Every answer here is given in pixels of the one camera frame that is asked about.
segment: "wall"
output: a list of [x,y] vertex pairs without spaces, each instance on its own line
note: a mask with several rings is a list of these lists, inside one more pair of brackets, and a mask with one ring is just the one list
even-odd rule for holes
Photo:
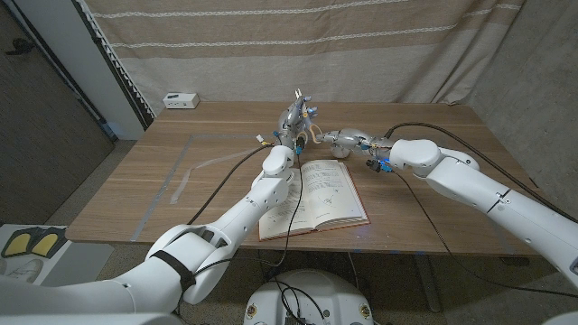
[[471,105],[530,177],[578,217],[578,2],[527,0]]
[[16,3],[118,138],[140,138],[143,127],[90,38],[72,1],[17,0]]

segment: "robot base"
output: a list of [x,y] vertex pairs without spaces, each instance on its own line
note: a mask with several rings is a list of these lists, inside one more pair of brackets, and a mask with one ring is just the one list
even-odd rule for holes
[[[278,275],[277,281],[287,283],[309,294],[321,308],[325,322],[313,304],[301,292],[295,291],[299,300],[301,320],[305,324],[373,325],[368,301],[351,283],[335,274],[321,270],[301,269]],[[284,296],[297,316],[297,301],[291,290]],[[281,303],[281,292],[275,282],[263,284],[249,299],[245,311],[245,325],[293,325],[291,317]]]

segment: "wooden table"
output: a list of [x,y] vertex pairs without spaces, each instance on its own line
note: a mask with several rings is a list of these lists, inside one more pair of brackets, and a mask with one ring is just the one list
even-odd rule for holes
[[[269,137],[276,129],[286,103],[203,102],[194,110],[165,109],[126,158],[68,228],[67,238],[78,242],[153,243],[169,228],[186,223],[215,190],[240,157],[193,169],[176,204],[171,196],[192,166],[260,144],[255,135]],[[467,106],[438,104],[316,103],[316,123],[323,132],[344,127],[383,135],[395,124],[418,121],[447,128],[484,152],[532,189],[536,186],[489,129]],[[396,130],[394,137],[427,138],[438,145],[466,149],[437,131],[422,127]],[[196,224],[209,223],[249,191],[268,155],[264,150],[229,179]],[[332,159],[328,144],[309,144],[301,162]],[[367,157],[345,159],[371,220],[370,225],[291,237],[290,249],[383,253],[444,253],[424,213],[403,182],[392,173],[375,173]],[[515,190],[520,190],[485,162],[481,170]],[[532,249],[492,223],[482,213],[446,199],[410,172],[401,172],[424,204],[450,249],[471,255],[534,255]],[[139,224],[144,223],[142,231]],[[245,248],[281,249],[284,239],[259,242],[257,229]]]

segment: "open book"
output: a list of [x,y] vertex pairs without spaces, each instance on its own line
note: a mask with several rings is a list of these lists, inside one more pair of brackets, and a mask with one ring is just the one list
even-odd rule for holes
[[[305,163],[303,195],[291,225],[291,235],[314,230],[329,230],[369,223],[350,173],[343,162],[318,160]],[[287,200],[268,211],[259,220],[259,238],[285,237],[289,222],[297,207],[301,178],[294,169],[294,180],[289,186]]]

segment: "curtain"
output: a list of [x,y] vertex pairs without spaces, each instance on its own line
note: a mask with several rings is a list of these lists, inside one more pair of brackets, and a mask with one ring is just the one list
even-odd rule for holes
[[155,110],[207,101],[454,103],[524,0],[86,0]]

